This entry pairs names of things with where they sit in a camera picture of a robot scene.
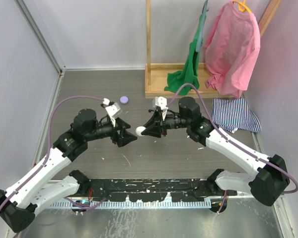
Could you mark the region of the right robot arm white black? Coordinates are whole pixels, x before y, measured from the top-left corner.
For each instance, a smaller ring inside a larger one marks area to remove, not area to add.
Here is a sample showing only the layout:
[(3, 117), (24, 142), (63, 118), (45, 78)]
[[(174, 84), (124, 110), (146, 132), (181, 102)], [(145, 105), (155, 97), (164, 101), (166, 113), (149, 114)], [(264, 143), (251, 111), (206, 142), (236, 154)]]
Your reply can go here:
[(200, 111), (192, 97), (183, 97), (178, 102), (178, 112), (167, 107), (167, 99), (155, 97), (152, 117), (143, 126), (136, 128), (138, 136), (161, 138), (168, 130), (184, 128), (193, 141), (213, 149), (244, 169), (233, 173), (217, 169), (208, 177), (208, 190), (220, 195), (224, 190), (235, 190), (251, 194), (257, 201), (272, 206), (289, 185), (286, 163), (279, 155), (269, 157), (251, 149), (221, 128), (215, 128)]

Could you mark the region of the white earbud charging case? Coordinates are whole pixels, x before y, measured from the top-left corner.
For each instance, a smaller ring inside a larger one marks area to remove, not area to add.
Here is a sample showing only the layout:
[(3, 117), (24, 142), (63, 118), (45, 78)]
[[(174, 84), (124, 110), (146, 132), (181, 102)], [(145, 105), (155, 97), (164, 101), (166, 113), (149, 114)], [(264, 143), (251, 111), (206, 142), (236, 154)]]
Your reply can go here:
[(146, 130), (146, 127), (144, 126), (138, 126), (136, 129), (135, 129), (135, 133), (137, 136), (144, 136), (142, 133)]

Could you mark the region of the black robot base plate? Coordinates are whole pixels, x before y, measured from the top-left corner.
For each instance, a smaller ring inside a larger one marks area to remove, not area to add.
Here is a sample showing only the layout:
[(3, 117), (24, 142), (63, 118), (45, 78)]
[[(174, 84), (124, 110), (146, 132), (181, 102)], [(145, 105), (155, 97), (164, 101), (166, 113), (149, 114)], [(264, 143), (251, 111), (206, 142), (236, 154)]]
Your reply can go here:
[(224, 190), (201, 178), (164, 179), (92, 179), (85, 193), (75, 193), (69, 199), (103, 198), (111, 202), (162, 202), (168, 195), (172, 202), (198, 202), (211, 196), (224, 196)]

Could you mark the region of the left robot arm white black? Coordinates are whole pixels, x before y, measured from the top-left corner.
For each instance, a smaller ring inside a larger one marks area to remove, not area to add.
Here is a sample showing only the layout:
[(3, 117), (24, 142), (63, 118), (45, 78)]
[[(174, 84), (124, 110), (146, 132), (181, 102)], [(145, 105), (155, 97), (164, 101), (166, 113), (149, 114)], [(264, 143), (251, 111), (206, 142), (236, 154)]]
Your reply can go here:
[(59, 136), (31, 171), (13, 186), (0, 189), (0, 217), (14, 233), (25, 230), (42, 210), (59, 199), (88, 194), (91, 181), (79, 170), (70, 172), (51, 188), (43, 188), (55, 174), (87, 150), (88, 142), (109, 137), (118, 147), (123, 147), (137, 139), (128, 132), (131, 126), (122, 119), (105, 118), (106, 122), (101, 123), (94, 110), (81, 110), (70, 129)]

